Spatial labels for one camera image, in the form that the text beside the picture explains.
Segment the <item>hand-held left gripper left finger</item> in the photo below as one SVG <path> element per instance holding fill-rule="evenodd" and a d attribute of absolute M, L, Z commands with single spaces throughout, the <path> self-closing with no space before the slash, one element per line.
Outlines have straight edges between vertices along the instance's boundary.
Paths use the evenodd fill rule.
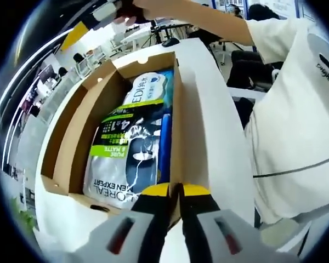
<path fill-rule="evenodd" d="M 169 184 L 147 187 L 131 210 L 96 227 L 75 252 L 50 262 L 159 262 L 172 215 Z"/>

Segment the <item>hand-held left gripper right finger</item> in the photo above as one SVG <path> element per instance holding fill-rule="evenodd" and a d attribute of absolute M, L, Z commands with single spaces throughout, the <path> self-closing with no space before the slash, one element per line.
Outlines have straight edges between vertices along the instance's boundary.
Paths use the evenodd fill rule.
<path fill-rule="evenodd" d="M 180 184 L 180 213 L 191 262 L 292 262 L 291 254 L 265 245 L 244 219 L 221 210 L 202 186 Z"/>

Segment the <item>person's right hand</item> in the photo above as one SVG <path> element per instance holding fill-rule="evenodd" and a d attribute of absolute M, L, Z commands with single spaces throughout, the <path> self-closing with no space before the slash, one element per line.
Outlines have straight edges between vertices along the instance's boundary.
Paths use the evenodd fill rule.
<path fill-rule="evenodd" d="M 133 24 L 144 24 L 157 17 L 163 16 L 163 4 L 161 1 L 133 1 L 133 4 L 143 9 L 145 19 L 120 17 L 115 18 L 114 23 L 125 23 L 127 26 L 130 26 Z"/>

